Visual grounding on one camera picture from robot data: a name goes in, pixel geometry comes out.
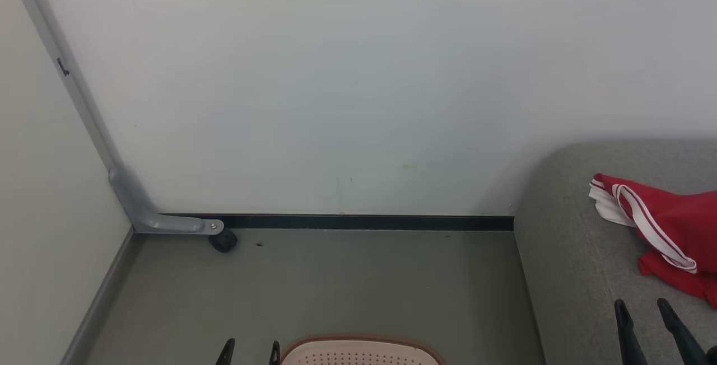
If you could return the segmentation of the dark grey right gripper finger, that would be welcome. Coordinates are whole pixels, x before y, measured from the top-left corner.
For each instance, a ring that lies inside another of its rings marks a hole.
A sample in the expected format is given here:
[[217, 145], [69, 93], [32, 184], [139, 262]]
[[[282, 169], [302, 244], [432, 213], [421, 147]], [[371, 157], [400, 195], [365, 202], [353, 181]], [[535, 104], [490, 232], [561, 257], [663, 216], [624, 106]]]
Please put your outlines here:
[[657, 306], [666, 329], [673, 335], [683, 364], [708, 364], [706, 352], [679, 319], [671, 304], [665, 298], [658, 298]]
[[634, 332], [634, 321], [622, 299], [617, 299], [614, 302], [614, 311], [622, 364], [647, 365], [647, 359]]

